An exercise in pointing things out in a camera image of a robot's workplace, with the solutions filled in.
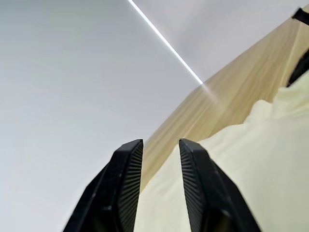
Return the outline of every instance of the light yellow fabric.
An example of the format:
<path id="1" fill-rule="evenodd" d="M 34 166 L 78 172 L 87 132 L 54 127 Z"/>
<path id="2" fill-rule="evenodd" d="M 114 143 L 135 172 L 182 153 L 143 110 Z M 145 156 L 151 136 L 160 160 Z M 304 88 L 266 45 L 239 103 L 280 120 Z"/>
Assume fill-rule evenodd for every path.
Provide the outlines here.
<path id="1" fill-rule="evenodd" d="M 199 142 L 264 232 L 309 231 L 309 73 L 257 101 L 241 125 Z M 190 232 L 179 148 L 140 195 L 135 232 Z"/>

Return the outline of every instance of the black object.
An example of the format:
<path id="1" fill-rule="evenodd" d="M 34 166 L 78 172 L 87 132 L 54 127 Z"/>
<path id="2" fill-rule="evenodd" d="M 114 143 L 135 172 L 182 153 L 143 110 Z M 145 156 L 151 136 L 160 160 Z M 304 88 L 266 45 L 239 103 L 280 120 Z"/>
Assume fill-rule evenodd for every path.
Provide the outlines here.
<path id="1" fill-rule="evenodd" d="M 123 144 L 90 182 L 64 232 L 133 232 L 143 141 Z"/>
<path id="2" fill-rule="evenodd" d="M 307 50 L 303 54 L 303 56 L 299 59 L 286 86 L 287 87 L 291 86 L 291 84 L 293 84 L 296 80 L 298 80 L 308 70 L 309 70 L 309 50 Z"/>
<path id="3" fill-rule="evenodd" d="M 296 13 L 292 16 L 292 19 L 296 19 L 302 23 L 309 25 L 309 14 L 307 12 L 304 12 L 301 8 L 296 11 Z"/>
<path id="4" fill-rule="evenodd" d="M 236 185 L 197 143 L 179 141 L 192 232 L 259 232 Z"/>
<path id="5" fill-rule="evenodd" d="M 296 19 L 309 25 L 309 14 L 304 12 L 299 8 L 296 13 L 292 16 L 292 19 Z M 291 86 L 296 80 L 298 80 L 305 72 L 309 70 L 309 50 L 300 58 L 298 64 L 296 65 L 292 75 L 286 85 L 286 87 Z"/>

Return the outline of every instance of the light strip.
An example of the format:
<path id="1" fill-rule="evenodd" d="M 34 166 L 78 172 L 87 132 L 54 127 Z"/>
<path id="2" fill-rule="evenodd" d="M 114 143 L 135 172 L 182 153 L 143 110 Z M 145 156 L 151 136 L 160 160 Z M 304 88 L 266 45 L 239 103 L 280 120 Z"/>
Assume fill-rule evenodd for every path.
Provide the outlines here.
<path id="1" fill-rule="evenodd" d="M 160 37 L 160 39 L 165 43 L 165 45 L 172 51 L 172 53 L 178 58 L 178 60 L 184 65 L 184 67 L 191 73 L 191 75 L 200 83 L 203 82 L 195 74 L 195 72 L 189 67 L 189 65 L 183 60 L 183 58 L 175 51 L 175 49 L 169 44 L 169 42 L 164 38 L 164 36 L 159 32 L 159 30 L 152 24 L 152 22 L 147 18 L 147 16 L 140 10 L 140 8 L 133 2 L 133 0 L 128 0 L 134 9 L 142 16 L 142 18 L 148 23 L 148 25 L 154 30 L 154 32 Z"/>

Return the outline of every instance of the light wood panel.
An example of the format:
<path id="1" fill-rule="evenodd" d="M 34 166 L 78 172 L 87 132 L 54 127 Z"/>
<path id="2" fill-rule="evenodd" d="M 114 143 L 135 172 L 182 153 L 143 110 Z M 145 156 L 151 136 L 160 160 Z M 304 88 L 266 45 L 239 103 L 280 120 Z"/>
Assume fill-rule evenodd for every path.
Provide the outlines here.
<path id="1" fill-rule="evenodd" d="M 257 100 L 271 102 L 308 48 L 309 26 L 288 19 L 194 90 L 147 141 L 141 190 L 180 138 L 206 139 L 242 123 Z"/>

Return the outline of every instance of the wooden surface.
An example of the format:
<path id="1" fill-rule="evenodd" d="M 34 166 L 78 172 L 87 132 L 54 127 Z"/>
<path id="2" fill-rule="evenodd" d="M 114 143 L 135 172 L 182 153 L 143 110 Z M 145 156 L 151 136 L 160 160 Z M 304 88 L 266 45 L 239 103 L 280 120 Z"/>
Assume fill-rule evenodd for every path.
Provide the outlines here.
<path id="1" fill-rule="evenodd" d="M 147 141 L 141 190 L 180 138 L 206 139 L 241 124 L 257 100 L 271 102 L 308 48 L 309 26 L 288 19 L 194 90 Z"/>

